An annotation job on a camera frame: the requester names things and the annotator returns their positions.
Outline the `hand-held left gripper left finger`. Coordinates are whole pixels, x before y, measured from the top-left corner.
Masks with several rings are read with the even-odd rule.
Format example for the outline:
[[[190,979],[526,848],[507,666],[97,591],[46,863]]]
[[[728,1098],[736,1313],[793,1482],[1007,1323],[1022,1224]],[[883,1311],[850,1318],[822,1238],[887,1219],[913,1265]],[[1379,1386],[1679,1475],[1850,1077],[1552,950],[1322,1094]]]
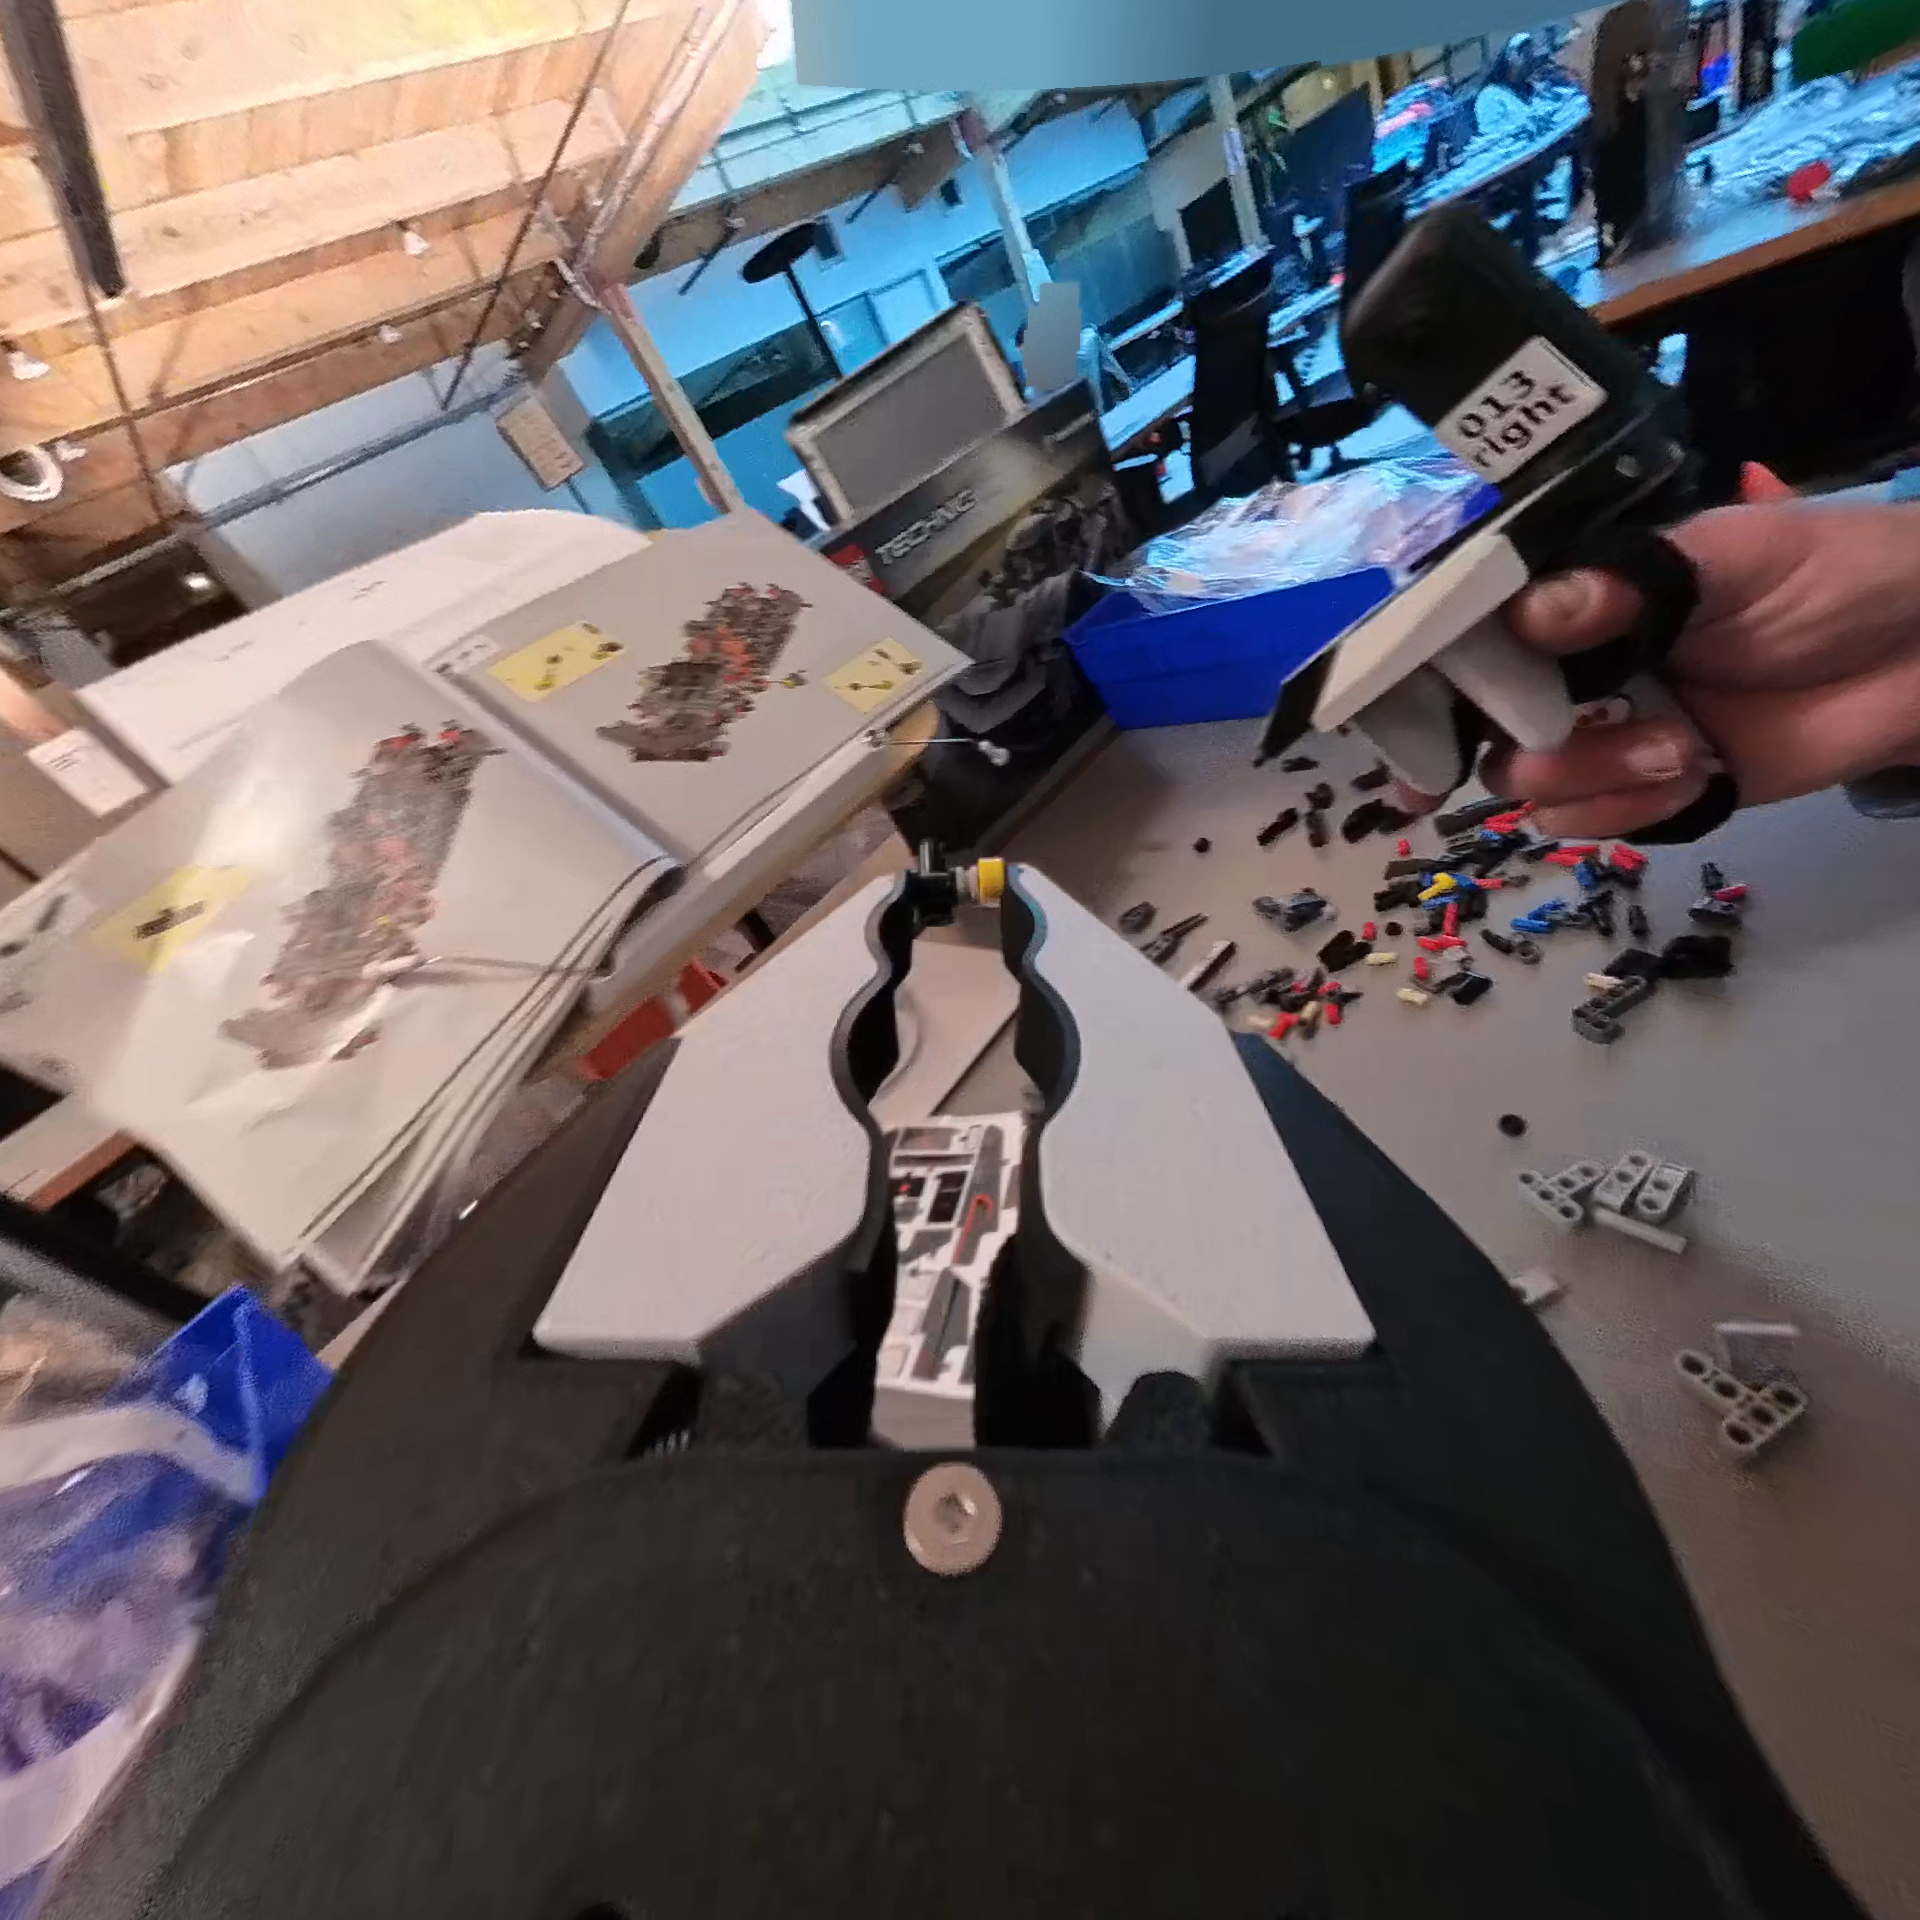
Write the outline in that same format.
[[[543,1352],[833,1369],[888,1237],[873,1097],[901,1061],[911,875],[850,901],[696,1014],[534,1320]]]

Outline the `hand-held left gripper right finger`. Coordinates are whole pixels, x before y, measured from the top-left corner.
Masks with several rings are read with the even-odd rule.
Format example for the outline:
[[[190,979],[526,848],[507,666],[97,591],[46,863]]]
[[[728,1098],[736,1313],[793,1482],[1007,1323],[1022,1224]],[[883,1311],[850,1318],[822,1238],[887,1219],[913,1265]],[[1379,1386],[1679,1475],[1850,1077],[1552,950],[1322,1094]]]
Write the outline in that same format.
[[[998,930],[1040,1097],[1016,1231],[1040,1350],[1097,1395],[1368,1352],[1373,1318],[1223,1021],[1037,867],[1005,867]]]

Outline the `small black yellow lego assembly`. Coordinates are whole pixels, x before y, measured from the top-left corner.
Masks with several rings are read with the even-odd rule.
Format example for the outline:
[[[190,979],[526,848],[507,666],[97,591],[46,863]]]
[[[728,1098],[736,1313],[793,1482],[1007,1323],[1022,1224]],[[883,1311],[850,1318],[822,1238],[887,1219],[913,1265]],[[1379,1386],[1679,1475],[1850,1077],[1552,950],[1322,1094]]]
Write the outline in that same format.
[[[919,841],[913,866],[902,880],[902,898],[921,927],[950,925],[965,907],[997,907],[1002,889],[1002,858],[953,861],[931,837]]]

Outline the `black lego set box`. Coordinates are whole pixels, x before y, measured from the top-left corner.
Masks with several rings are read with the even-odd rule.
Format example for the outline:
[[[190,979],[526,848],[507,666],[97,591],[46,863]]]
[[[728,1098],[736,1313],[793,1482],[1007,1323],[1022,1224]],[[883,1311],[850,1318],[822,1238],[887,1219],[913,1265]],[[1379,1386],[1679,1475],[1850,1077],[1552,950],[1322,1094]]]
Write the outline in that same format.
[[[1066,631],[1161,525],[1155,443],[1113,459],[1086,385],[1057,391],[831,535],[826,560],[960,653],[950,729],[1049,729],[1082,680]]]

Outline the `pile of small lego pieces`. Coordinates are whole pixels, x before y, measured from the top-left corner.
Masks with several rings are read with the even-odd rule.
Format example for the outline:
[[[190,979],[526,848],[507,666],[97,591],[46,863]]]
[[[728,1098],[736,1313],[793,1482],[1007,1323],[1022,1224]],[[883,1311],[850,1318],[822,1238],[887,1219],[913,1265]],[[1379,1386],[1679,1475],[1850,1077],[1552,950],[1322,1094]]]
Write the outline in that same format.
[[[1534,805],[1483,797],[1419,824],[1392,801],[1383,763],[1350,781],[1346,810],[1335,810],[1335,794],[1330,781],[1313,784],[1262,822],[1255,843],[1270,849],[1298,837],[1311,851],[1379,849],[1383,863],[1354,910],[1313,882],[1274,893],[1313,889],[1330,901],[1301,933],[1262,923],[1249,905],[1282,957],[1243,962],[1231,937],[1205,943],[1205,911],[1167,918],[1137,901],[1115,918],[1150,965],[1272,1049],[1337,1031],[1365,998],[1409,1011],[1480,1008],[1507,970],[1541,969],[1555,943],[1576,938],[1595,938],[1598,955],[1579,969],[1574,1005],[1589,975],[1657,975],[1657,992],[1737,970],[1749,889],[1712,858],[1695,870],[1679,930],[1662,937],[1643,898],[1649,854],[1637,845],[1541,831]]]

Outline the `person's right hand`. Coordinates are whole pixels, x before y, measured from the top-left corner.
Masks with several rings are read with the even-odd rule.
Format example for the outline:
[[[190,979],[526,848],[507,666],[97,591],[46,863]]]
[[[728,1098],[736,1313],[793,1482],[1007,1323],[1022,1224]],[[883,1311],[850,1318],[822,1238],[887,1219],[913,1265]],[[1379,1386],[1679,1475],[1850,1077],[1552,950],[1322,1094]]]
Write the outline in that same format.
[[[1622,665],[1689,578],[1689,616],[1651,673],[1669,707],[1576,727],[1552,751],[1507,738],[1473,775],[1534,805],[1549,834],[1654,845],[1739,806],[1837,787],[1917,763],[1915,501],[1801,498],[1783,486],[1663,528],[1675,561],[1622,570],[1621,549],[1531,583],[1504,613],[1534,653]]]

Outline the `blue plastic bin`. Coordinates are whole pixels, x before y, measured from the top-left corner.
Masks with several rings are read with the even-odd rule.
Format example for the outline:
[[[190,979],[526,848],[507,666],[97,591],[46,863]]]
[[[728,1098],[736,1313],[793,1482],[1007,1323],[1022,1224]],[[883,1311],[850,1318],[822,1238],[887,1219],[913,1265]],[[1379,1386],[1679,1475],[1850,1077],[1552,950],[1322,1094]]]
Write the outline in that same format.
[[[1392,594],[1375,569],[1167,613],[1107,589],[1066,647],[1119,729],[1259,718],[1289,673]]]

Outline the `clear plastic bags bundle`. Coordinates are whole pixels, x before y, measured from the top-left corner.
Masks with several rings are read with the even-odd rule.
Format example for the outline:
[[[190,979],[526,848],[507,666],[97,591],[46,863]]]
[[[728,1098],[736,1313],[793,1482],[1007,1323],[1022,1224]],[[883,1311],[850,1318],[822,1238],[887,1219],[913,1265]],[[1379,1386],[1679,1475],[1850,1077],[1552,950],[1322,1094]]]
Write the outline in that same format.
[[[1394,591],[1497,504],[1498,491],[1453,454],[1411,453],[1221,498],[1097,581],[1152,613],[1366,569]]]

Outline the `black office chair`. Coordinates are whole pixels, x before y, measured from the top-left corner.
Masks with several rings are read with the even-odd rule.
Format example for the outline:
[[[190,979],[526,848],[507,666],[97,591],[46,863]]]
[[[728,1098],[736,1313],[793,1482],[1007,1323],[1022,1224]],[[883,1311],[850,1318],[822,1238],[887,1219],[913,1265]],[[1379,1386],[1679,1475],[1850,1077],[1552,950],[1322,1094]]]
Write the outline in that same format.
[[[1270,246],[1248,246],[1182,281],[1190,335],[1186,446],[1202,504],[1294,479],[1267,350],[1272,264]]]

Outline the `black standing device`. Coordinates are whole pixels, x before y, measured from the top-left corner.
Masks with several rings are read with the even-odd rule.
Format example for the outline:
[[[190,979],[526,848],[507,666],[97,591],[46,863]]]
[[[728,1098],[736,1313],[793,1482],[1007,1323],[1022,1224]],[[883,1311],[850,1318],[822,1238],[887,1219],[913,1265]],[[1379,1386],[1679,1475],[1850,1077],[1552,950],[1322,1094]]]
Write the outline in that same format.
[[[1672,237],[1690,99],[1689,5],[1621,2],[1591,46],[1591,192],[1598,264]]]

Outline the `wooden background desk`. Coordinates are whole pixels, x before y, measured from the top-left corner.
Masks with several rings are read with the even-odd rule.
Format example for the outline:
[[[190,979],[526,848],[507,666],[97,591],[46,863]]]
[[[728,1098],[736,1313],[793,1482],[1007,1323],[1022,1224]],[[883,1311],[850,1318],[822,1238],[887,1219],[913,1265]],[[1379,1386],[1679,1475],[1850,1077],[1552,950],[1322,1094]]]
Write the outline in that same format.
[[[1737,281],[1848,246],[1917,218],[1917,176],[1822,203],[1768,201],[1689,224],[1657,246],[1579,277],[1574,298],[1609,329],[1649,325],[1669,309]]]

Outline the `wooden book stand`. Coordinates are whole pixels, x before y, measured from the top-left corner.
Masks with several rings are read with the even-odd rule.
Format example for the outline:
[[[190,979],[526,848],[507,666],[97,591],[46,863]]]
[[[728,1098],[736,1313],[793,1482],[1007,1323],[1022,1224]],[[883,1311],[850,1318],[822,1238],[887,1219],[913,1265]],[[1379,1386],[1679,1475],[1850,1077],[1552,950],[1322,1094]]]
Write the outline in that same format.
[[[574,1079],[569,1064],[614,1019],[657,994],[713,943],[726,937],[744,942],[743,925],[795,875],[819,867],[826,880],[845,878],[856,854],[837,849],[837,843],[891,797],[939,731],[936,704],[921,699],[888,727],[829,757],[736,841],[685,866],[679,886],[654,895],[614,938],[606,970],[583,984],[581,1003],[546,1045],[533,1077],[592,1088]]]

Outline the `green plastic bin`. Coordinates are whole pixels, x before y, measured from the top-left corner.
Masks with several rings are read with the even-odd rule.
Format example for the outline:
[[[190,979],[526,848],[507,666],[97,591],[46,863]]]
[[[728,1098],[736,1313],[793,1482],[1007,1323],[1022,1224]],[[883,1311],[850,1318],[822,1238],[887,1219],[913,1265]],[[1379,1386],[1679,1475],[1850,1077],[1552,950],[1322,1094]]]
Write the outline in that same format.
[[[1791,37],[1791,82],[1872,78],[1915,49],[1917,2],[1805,2]]]

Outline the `black floor lamp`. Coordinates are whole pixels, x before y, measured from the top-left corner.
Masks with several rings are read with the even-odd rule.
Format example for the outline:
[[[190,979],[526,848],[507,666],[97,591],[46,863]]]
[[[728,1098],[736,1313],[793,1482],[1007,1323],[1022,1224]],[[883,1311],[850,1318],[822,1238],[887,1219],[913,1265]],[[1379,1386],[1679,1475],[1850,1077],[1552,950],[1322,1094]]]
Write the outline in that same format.
[[[768,237],[760,246],[755,246],[755,250],[741,264],[738,277],[741,277],[743,282],[750,282],[750,285],[760,285],[760,282],[774,281],[774,278],[783,281],[783,285],[787,287],[791,297],[795,298],[795,304],[801,313],[807,335],[817,347],[817,351],[819,351],[826,369],[831,371],[831,376],[840,376],[843,368],[840,368],[838,354],[831,347],[831,341],[826,338],[824,325],[822,325],[813,302],[808,298],[807,287],[799,281],[801,258],[816,250],[816,246],[824,237],[824,233],[826,233],[826,221],[824,218],[808,218],[808,221],[801,221],[801,224],[793,224],[793,226],[774,233],[773,237]]]

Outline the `white wall notice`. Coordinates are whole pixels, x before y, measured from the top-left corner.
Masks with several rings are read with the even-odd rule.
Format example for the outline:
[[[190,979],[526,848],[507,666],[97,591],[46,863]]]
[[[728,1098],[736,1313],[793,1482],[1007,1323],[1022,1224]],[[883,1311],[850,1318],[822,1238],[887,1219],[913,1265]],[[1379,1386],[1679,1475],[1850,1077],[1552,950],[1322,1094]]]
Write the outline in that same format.
[[[542,491],[563,488],[584,472],[583,453],[537,391],[505,395],[490,422]]]

